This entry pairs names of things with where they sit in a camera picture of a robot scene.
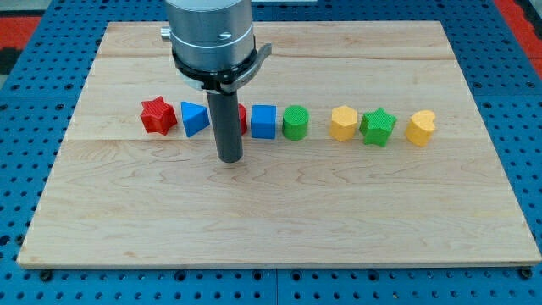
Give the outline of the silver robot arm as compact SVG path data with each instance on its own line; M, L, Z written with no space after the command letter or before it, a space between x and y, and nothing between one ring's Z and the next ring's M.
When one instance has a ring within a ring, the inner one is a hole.
M250 0L166 0L176 68L198 90L230 95L271 55L256 47Z

